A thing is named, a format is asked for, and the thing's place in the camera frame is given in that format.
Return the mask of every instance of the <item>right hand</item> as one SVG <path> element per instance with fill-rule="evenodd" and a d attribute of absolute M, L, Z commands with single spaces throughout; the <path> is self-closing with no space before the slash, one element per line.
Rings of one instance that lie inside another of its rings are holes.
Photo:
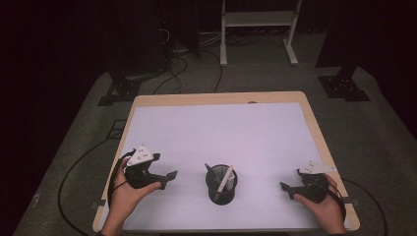
<path fill-rule="evenodd" d="M 326 175 L 330 185 L 328 188 L 337 194 L 337 184 L 331 179 L 330 176 Z M 344 228 L 343 218 L 341 215 L 341 210 L 334 198 L 330 195 L 326 195 L 325 199 L 319 203 L 313 203 L 305 197 L 295 194 L 294 199 L 303 204 L 308 208 L 316 217 L 319 224 L 322 226 L 323 230 L 327 234 L 345 234 L 346 229 Z"/>

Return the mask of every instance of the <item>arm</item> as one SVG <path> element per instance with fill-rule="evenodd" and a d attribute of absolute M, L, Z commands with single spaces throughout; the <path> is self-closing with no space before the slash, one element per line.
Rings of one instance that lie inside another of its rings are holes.
<path fill-rule="evenodd" d="M 326 175 L 326 177 L 328 178 L 328 182 L 330 183 L 330 186 L 328 186 L 328 188 L 332 192 L 337 194 L 337 190 L 335 189 L 337 188 L 337 184 L 328 175 Z M 310 200 L 298 194 L 294 195 L 294 199 L 303 204 L 314 214 L 319 224 L 324 229 L 325 233 L 346 234 L 346 229 L 344 228 L 340 207 L 330 195 L 327 195 L 325 199 L 319 204 L 313 203 Z"/>
<path fill-rule="evenodd" d="M 112 197 L 112 204 L 104 221 L 103 228 L 100 231 L 101 235 L 113 236 L 120 235 L 123 223 L 126 218 L 133 212 L 136 205 L 146 195 L 160 188 L 160 183 L 155 182 L 147 185 L 141 189 L 134 189 L 126 182 L 126 176 L 123 169 L 126 167 L 128 159 L 124 159 L 119 169 L 117 170 Z"/>

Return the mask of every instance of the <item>cable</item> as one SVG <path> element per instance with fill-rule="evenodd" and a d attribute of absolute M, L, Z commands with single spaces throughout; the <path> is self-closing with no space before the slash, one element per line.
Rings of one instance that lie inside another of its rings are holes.
<path fill-rule="evenodd" d="M 116 133 L 115 135 L 113 135 L 112 137 L 118 136 L 120 135 L 119 133 Z M 61 216 L 64 218 L 65 222 L 68 223 L 68 225 L 70 225 L 73 229 L 75 229 L 77 232 L 79 232 L 81 235 L 88 235 L 86 232 L 84 232 L 83 230 L 81 230 L 80 228 L 78 228 L 76 225 L 74 225 L 69 219 L 68 217 L 65 215 L 64 209 L 62 208 L 62 204 L 61 204 L 61 193 L 62 193 L 62 188 L 64 187 L 64 183 L 67 180 L 67 177 L 69 176 L 69 174 L 71 173 L 71 171 L 74 169 L 74 167 L 82 160 L 84 159 L 90 152 L 92 152 L 94 149 L 98 148 L 99 146 L 101 146 L 102 144 L 104 144 L 106 141 L 110 140 L 108 137 L 101 141 L 100 143 L 98 143 L 97 145 L 93 146 L 92 148 L 90 148 L 88 151 L 86 151 L 71 167 L 70 169 L 67 171 L 67 173 L 64 176 L 64 179 L 61 182 L 61 185 L 59 186 L 59 190 L 58 190 L 58 208 L 59 208 L 59 212 L 61 213 Z"/>
<path fill-rule="evenodd" d="M 116 164 L 113 167 L 113 170 L 111 171 L 110 180 L 108 181 L 108 187 L 107 187 L 107 204 L 108 204 L 109 208 L 111 206 L 111 201 L 112 201 L 112 198 L 113 198 L 113 192 L 117 188 L 119 188 L 120 186 L 122 186 L 123 184 L 125 184 L 127 182 L 127 180 L 126 180 L 124 183 L 118 185 L 116 188 L 114 187 L 114 182 L 115 182 L 115 179 L 116 179 L 117 171 L 119 170 L 119 167 L 122 164 L 122 161 L 128 156 L 132 156 L 135 152 L 136 152 L 136 150 L 133 149 L 132 151 L 129 151 L 126 154 L 122 155 L 122 157 L 120 157 L 117 160 Z"/>
<path fill-rule="evenodd" d="M 359 185 L 358 183 L 356 183 L 356 182 L 354 182 L 352 180 L 348 180 L 348 179 L 345 179 L 345 178 L 341 178 L 341 180 L 355 185 L 356 187 L 358 187 L 359 189 L 361 189 L 363 192 L 365 192 L 372 199 L 372 201 L 374 201 L 375 205 L 377 206 L 378 210 L 380 211 L 381 217 L 383 218 L 383 222 L 384 222 L 384 235 L 385 236 L 388 236 L 388 226 L 387 226 L 386 215 L 384 214 L 383 208 L 378 203 L 378 201 L 374 198 L 374 196 L 372 196 L 372 194 L 369 191 L 367 191 L 364 187 L 362 187 L 361 185 Z"/>
<path fill-rule="evenodd" d="M 202 43 L 200 43 L 200 47 L 202 48 L 202 47 L 207 47 L 207 46 L 209 46 L 210 44 L 213 44 L 213 43 L 215 43 L 215 42 L 217 42 L 217 41 L 219 41 L 220 39 L 221 39 L 221 34 L 220 34 L 220 32 L 218 32 L 217 33 L 217 35 L 215 36 L 215 37 L 213 37 L 213 38 L 211 38 L 211 39 L 208 39 L 208 40 L 206 40 L 206 41 L 204 41 L 204 42 L 202 42 Z"/>
<path fill-rule="evenodd" d="M 338 193 L 338 195 L 339 195 L 339 197 L 341 198 L 341 200 L 343 201 L 343 196 L 341 195 L 341 193 L 340 193 L 340 191 L 338 191 L 338 189 L 334 186 L 334 185 L 332 185 L 331 183 L 328 183 L 330 186 L 332 186 L 332 187 L 334 187 L 336 190 L 337 190 L 337 193 Z"/>
<path fill-rule="evenodd" d="M 128 182 L 128 181 L 127 181 L 127 180 L 125 180 L 123 183 L 121 183 L 121 184 L 119 184 L 118 186 L 114 187 L 113 192 L 114 192 L 116 189 L 118 189 L 120 186 L 122 186 L 122 185 L 126 184 L 127 182 Z"/>
<path fill-rule="evenodd" d="M 181 80 L 177 77 L 178 75 L 176 75 L 176 74 L 174 74 L 174 72 L 172 71 L 172 66 L 170 65 L 169 66 L 169 72 L 171 73 L 171 75 L 175 78 L 175 81 L 176 81 L 176 83 L 177 83 L 177 88 L 175 88 L 171 93 L 174 93 L 174 91 L 175 90 L 177 90 L 178 89 L 178 91 L 179 91 L 179 93 L 181 94 L 182 92 L 181 92 L 181 87 L 182 87 L 182 82 L 181 82 Z"/>
<path fill-rule="evenodd" d="M 258 37 L 257 37 L 256 34 L 253 35 L 253 37 L 255 39 L 251 39 L 248 36 L 241 36 L 241 35 L 234 34 L 234 35 L 230 35 L 229 37 L 227 37 L 226 43 L 229 46 L 235 46 L 235 47 L 238 47 L 238 46 L 247 46 L 247 45 L 249 45 L 251 43 L 254 43 L 254 42 L 257 42 L 258 41 Z"/>
<path fill-rule="evenodd" d="M 215 57 L 215 59 L 217 59 L 218 64 L 220 64 L 220 59 L 218 59 L 217 55 L 215 55 L 214 53 L 212 53 L 212 52 L 210 52 L 210 51 L 205 51 L 205 50 L 202 50 L 202 52 L 205 52 L 205 53 L 211 54 L 213 57 Z M 214 87 L 214 93 L 216 93 L 216 92 L 217 92 L 218 85 L 220 84 L 220 81 L 221 81 L 222 76 L 223 76 L 223 67 L 221 67 L 221 66 L 220 66 L 220 76 L 218 77 L 217 84 L 216 84 L 216 85 L 215 85 L 215 87 Z"/>
<path fill-rule="evenodd" d="M 159 29 L 159 31 L 165 31 L 167 34 L 167 38 L 165 39 L 165 42 L 162 42 L 163 45 L 165 45 L 165 43 L 167 43 L 169 41 L 169 31 L 166 29 Z"/>
<path fill-rule="evenodd" d="M 175 79 L 175 78 L 177 78 L 177 76 L 179 76 L 179 75 L 181 75 L 183 72 L 185 72 L 185 70 L 187 70 L 187 68 L 188 68 L 188 62 L 185 60 L 185 59 L 183 59 L 183 58 L 181 58 L 181 57 L 177 57 L 177 59 L 179 59 L 179 60 L 181 60 L 181 61 L 183 61 L 184 63 L 185 63 L 185 67 L 178 73 L 178 74 L 173 74 L 173 76 L 172 77 L 170 77 L 170 78 L 168 78 L 168 79 L 166 79 L 165 81 L 163 81 L 154 91 L 153 91 L 153 95 L 155 95 L 156 94 L 156 92 L 163 86 L 163 85 L 165 85 L 165 83 L 167 83 L 167 82 L 169 82 L 170 80 L 172 80 L 172 79 Z"/>

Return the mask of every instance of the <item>black cup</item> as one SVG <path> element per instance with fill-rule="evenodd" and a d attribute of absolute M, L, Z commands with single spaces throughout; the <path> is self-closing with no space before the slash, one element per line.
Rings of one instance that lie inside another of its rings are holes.
<path fill-rule="evenodd" d="M 211 169 L 215 173 L 217 178 L 214 178 L 211 174 L 206 174 L 206 184 L 208 185 L 208 196 L 212 202 L 217 205 L 227 205 L 232 202 L 235 195 L 235 188 L 237 185 L 237 174 L 233 170 L 230 174 L 226 184 L 224 185 L 223 191 L 219 193 L 218 187 L 220 182 L 223 180 L 224 175 L 229 168 L 228 165 L 219 164 L 213 166 Z"/>

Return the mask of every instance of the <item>desk leg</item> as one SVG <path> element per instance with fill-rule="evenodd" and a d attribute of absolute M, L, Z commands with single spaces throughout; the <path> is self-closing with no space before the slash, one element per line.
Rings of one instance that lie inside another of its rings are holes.
<path fill-rule="evenodd" d="M 288 57 L 289 57 L 289 60 L 290 60 L 292 66 L 297 66 L 298 65 L 298 60 L 295 57 L 295 53 L 294 53 L 294 50 L 292 49 L 291 42 L 292 42 L 292 37 L 294 36 L 295 27 L 297 26 L 298 15 L 300 14 L 301 2 L 302 2 L 302 0 L 297 0 L 294 15 L 293 15 L 293 18 L 292 18 L 291 27 L 289 28 L 288 38 L 285 38 L 283 40 L 285 50 L 287 51 L 287 54 L 288 54 Z"/>
<path fill-rule="evenodd" d="M 220 66 L 227 65 L 226 56 L 226 0 L 222 1 L 221 6 L 221 43 L 220 43 Z"/>

